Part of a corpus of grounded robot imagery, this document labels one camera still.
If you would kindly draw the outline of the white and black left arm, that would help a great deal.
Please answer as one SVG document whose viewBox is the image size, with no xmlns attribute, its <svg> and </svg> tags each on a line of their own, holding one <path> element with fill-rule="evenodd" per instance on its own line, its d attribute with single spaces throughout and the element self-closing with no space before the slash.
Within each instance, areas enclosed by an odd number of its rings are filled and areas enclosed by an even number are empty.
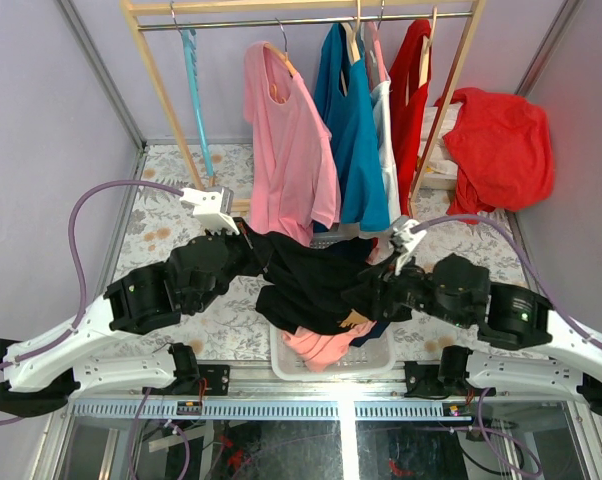
<svg viewBox="0 0 602 480">
<path fill-rule="evenodd" d="M 174 342 L 119 359 L 99 353 L 203 312 L 235 277 L 264 273 L 272 251 L 267 238 L 252 231 L 199 236 L 167 260 L 130 271 L 75 318 L 39 337 L 0 339 L 0 412 L 38 417 L 86 394 L 124 390 L 197 393 L 202 375 L 188 345 Z"/>
</svg>

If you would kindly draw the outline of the black printed t-shirt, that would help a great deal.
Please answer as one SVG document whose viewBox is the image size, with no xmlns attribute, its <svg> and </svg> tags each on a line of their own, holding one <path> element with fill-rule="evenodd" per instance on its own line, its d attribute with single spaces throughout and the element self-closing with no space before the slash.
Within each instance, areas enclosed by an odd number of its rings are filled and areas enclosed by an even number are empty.
<svg viewBox="0 0 602 480">
<path fill-rule="evenodd" d="M 245 224 L 240 229 L 268 283 L 255 309 L 275 327 L 337 335 L 350 329 L 345 321 L 353 312 L 370 321 L 412 318 L 411 308 L 387 302 L 379 279 L 386 265 L 367 262 L 373 240 L 353 238 L 317 249 L 279 232 L 259 234 Z"/>
</svg>

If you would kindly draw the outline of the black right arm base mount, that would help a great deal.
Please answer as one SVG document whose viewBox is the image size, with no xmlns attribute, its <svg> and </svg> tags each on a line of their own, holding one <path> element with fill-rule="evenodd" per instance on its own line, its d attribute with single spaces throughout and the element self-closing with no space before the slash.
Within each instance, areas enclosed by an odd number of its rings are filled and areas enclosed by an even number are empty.
<svg viewBox="0 0 602 480">
<path fill-rule="evenodd" d="M 405 362 L 405 397 L 444 400 L 450 396 L 466 396 L 472 389 L 467 382 L 470 353 L 470 349 L 454 345 L 443 349 L 437 364 Z"/>
</svg>

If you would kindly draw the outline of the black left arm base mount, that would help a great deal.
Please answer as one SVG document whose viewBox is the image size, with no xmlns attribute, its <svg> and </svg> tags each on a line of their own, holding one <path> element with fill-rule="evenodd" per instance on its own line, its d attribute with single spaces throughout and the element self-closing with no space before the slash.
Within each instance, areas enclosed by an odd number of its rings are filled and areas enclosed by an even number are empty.
<svg viewBox="0 0 602 480">
<path fill-rule="evenodd" d="M 226 396 L 229 390 L 230 366 L 200 365 L 194 350 L 182 343 L 168 349 L 174 361 L 174 381 L 167 387 L 172 395 Z"/>
</svg>

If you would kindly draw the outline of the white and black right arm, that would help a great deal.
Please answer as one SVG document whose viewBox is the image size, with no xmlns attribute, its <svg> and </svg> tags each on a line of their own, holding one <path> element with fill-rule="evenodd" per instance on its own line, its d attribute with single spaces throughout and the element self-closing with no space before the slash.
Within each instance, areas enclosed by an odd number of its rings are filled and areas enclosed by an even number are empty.
<svg viewBox="0 0 602 480">
<path fill-rule="evenodd" d="M 436 366 L 408 365 L 408 396 L 538 393 L 584 403 L 602 416 L 602 334 L 564 319 L 544 296 L 495 283 L 486 268 L 456 254 L 431 272 L 387 260 L 360 279 L 374 319 L 399 322 L 424 313 L 476 328 L 478 340 L 493 349 L 452 345 Z"/>
</svg>

